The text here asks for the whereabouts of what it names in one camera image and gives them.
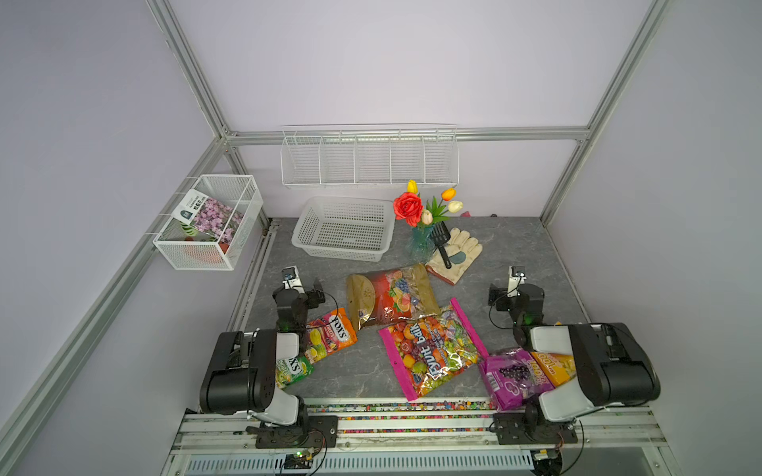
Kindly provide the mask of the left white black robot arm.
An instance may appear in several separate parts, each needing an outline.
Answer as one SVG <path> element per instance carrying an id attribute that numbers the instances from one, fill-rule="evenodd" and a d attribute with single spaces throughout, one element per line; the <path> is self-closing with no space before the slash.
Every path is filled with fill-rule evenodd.
<path id="1" fill-rule="evenodd" d="M 277 363 L 303 355 L 308 313 L 325 302 L 325 291 L 320 281 L 307 289 L 286 282 L 273 299 L 278 315 L 274 327 L 220 333 L 200 386 L 204 413 L 245 412 L 270 426 L 307 425 L 304 400 L 277 385 Z"/>

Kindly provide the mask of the white plastic perforated basket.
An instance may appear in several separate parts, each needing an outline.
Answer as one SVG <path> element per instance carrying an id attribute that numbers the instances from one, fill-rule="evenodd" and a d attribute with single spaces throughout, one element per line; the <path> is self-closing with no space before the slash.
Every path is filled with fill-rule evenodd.
<path id="1" fill-rule="evenodd" d="M 378 262 L 389 250 L 395 213 L 388 200 L 311 198 L 292 235 L 292 245 L 308 255 Z"/>

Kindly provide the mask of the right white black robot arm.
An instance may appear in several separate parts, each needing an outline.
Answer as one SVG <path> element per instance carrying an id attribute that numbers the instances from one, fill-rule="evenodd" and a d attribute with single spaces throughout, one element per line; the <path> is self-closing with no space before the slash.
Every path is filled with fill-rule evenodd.
<path id="1" fill-rule="evenodd" d="M 538 397 L 535 406 L 550 422 L 573 418 L 610 406 L 637 407 L 659 398 L 656 370 L 629 328 L 621 323 L 548 325 L 545 291 L 533 284 L 489 288 L 492 311 L 509 313 L 519 346 L 530 355 L 569 356 L 575 376 Z"/>

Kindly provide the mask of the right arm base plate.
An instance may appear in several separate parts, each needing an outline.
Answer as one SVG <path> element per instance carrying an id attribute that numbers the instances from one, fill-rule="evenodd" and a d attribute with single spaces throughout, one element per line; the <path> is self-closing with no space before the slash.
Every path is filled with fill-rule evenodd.
<path id="1" fill-rule="evenodd" d="M 548 422 L 542 416 L 495 414 L 488 430 L 496 435 L 500 445 L 536 444 L 561 447 L 567 443 L 579 442 L 571 422 Z"/>

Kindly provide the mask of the pink fruit ball candy bag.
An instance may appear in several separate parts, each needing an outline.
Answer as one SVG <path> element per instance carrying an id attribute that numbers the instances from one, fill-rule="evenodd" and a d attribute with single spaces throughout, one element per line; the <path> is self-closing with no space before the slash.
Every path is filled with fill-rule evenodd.
<path id="1" fill-rule="evenodd" d="M 457 299 L 437 315 L 379 330 L 404 397 L 414 402 L 482 362 L 488 352 Z"/>

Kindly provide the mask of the gold red candy bag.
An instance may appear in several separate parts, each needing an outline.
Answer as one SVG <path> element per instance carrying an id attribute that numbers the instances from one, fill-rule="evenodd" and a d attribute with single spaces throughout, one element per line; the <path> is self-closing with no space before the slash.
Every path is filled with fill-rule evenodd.
<path id="1" fill-rule="evenodd" d="M 422 264 L 346 278 L 347 316 L 355 330 L 415 321 L 440 313 Z"/>

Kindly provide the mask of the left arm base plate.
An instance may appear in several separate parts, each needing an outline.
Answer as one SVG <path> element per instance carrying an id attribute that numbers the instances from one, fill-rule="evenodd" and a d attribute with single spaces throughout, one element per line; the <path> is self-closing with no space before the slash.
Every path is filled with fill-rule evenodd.
<path id="1" fill-rule="evenodd" d="M 258 449 L 334 448 L 339 435 L 337 416 L 299 416 L 293 426 L 248 426 Z"/>

